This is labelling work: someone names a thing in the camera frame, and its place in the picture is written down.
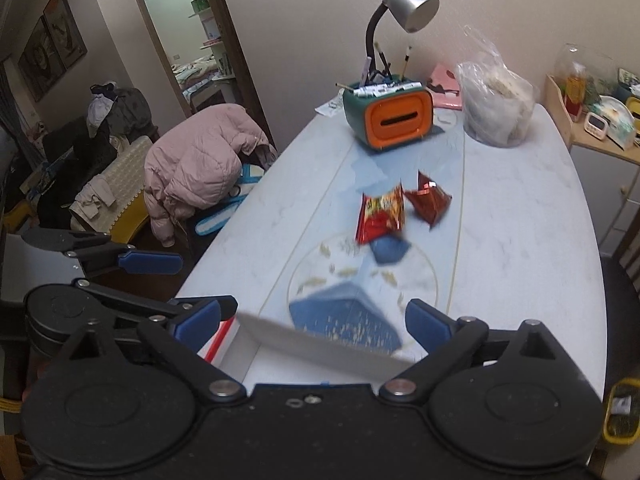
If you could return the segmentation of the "cream quilted cushion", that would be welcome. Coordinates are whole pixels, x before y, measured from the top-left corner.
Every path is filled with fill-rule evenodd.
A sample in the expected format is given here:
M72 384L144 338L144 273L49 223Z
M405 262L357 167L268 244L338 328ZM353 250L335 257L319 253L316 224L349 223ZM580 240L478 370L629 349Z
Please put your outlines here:
M139 136L84 185L70 205L73 231L111 232L126 209L142 195L143 165L150 148L151 139Z

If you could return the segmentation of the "white red cardboard box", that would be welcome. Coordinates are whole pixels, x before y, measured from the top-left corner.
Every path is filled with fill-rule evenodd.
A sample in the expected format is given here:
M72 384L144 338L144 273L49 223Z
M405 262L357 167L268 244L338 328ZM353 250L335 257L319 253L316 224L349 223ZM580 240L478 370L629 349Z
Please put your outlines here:
M386 356L307 335L276 322L238 314L220 324L198 355L253 389L258 384L378 388L425 356Z

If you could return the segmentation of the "pink padded jacket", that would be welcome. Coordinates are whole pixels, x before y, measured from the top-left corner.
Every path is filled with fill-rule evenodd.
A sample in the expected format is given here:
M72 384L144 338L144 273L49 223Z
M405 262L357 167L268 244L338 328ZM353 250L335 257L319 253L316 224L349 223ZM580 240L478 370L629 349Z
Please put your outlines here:
M176 226L217 205L241 177L244 159L268 169L278 152L239 104L200 110L161 136L146 153L143 199L155 238L165 247Z

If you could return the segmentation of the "dark red foil packet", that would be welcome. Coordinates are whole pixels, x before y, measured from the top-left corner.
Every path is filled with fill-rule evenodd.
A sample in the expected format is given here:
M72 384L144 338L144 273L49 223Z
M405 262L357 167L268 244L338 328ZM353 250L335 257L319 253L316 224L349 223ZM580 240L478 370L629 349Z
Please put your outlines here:
M413 206L416 214L431 228L434 228L446 214L452 197L446 193L427 174L418 172L418 184L415 190L405 190L405 198Z

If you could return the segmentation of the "red orange chip bag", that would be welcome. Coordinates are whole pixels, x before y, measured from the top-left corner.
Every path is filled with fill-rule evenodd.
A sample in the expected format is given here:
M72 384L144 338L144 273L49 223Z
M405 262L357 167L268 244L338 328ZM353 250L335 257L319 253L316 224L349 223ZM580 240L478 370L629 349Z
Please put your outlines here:
M380 196L361 196L355 240L359 245L400 232L405 225L404 189L401 184Z

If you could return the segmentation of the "yellow basket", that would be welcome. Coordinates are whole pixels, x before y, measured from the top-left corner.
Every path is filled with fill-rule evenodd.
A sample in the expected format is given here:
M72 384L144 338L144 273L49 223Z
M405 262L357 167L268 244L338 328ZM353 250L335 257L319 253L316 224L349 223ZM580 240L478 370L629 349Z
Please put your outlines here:
M639 379L624 378L606 401L603 437L614 445L633 445L639 439Z

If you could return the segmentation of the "orange green tissue box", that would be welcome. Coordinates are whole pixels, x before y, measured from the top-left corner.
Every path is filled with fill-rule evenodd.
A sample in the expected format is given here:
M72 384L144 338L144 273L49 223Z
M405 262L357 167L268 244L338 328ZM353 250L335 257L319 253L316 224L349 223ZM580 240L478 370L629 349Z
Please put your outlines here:
M355 89L344 89L345 118L356 139L367 148L385 151L430 133L434 105L425 88L373 99L357 98L352 93Z

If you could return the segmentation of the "wooden corner cabinet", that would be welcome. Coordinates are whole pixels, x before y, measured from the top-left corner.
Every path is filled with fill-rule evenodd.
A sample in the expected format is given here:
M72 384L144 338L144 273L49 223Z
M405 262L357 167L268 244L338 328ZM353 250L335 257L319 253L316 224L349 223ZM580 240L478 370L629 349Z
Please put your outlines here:
M542 102L573 159L600 253L612 256L639 213L639 150L624 151L611 139L599 141L582 122L573 122L552 76L544 82Z

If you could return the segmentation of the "clear plastic bag of food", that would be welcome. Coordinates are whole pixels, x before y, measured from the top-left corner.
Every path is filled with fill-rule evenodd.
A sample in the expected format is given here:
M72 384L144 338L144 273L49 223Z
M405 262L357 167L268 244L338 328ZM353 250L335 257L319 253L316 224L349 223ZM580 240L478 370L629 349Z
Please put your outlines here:
M494 148L515 148L526 138L538 89L512 72L498 48L478 29L463 27L480 49L456 66L464 130Z

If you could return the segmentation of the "white digital timer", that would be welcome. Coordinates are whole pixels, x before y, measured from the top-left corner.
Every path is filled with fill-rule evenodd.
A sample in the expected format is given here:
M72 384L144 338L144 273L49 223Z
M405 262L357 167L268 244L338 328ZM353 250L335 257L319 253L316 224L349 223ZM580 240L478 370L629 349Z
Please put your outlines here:
M595 139L604 141L608 136L608 121L596 113L589 112L585 117L584 130Z

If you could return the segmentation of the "white marker pen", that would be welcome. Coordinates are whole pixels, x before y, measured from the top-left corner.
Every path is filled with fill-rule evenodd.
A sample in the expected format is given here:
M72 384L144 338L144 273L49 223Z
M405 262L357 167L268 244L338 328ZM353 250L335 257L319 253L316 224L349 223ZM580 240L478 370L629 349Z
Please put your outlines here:
M423 84L417 81L404 82L403 84L370 84L355 89L352 93L357 98L373 99L381 96L388 96L396 92L423 90Z

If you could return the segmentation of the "white wet wipes pack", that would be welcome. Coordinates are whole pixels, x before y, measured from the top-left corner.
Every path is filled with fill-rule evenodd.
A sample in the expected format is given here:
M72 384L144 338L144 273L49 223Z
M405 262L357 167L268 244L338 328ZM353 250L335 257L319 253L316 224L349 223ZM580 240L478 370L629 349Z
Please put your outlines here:
M612 96L600 96L599 114L608 122L608 137L622 150L634 146L636 129L630 110Z

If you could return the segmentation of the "orange liquid bottle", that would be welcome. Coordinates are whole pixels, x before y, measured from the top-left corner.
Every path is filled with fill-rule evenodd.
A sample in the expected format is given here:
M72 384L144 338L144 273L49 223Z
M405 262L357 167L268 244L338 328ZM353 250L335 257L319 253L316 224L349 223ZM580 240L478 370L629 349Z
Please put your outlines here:
M584 104L587 89L587 71L585 66L577 62L572 63L572 68L565 78L564 106L568 116L573 122L578 122L582 116L582 104Z

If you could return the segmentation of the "silver desk lamp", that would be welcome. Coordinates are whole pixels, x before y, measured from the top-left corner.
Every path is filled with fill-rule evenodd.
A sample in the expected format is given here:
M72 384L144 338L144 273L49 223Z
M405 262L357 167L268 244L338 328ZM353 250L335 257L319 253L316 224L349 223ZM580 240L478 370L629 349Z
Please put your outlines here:
M372 80L376 72L374 36L382 17L389 13L404 32L415 34L433 21L439 7L439 0L380 0L380 4L369 20L366 36L364 36L364 46L369 60L367 82Z

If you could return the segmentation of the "framed wall pictures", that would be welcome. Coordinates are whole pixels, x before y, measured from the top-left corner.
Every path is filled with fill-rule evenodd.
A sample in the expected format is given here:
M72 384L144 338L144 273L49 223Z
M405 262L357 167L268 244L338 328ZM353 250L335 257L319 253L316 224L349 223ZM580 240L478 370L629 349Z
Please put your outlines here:
M36 102L88 52L68 0L49 0L18 59Z

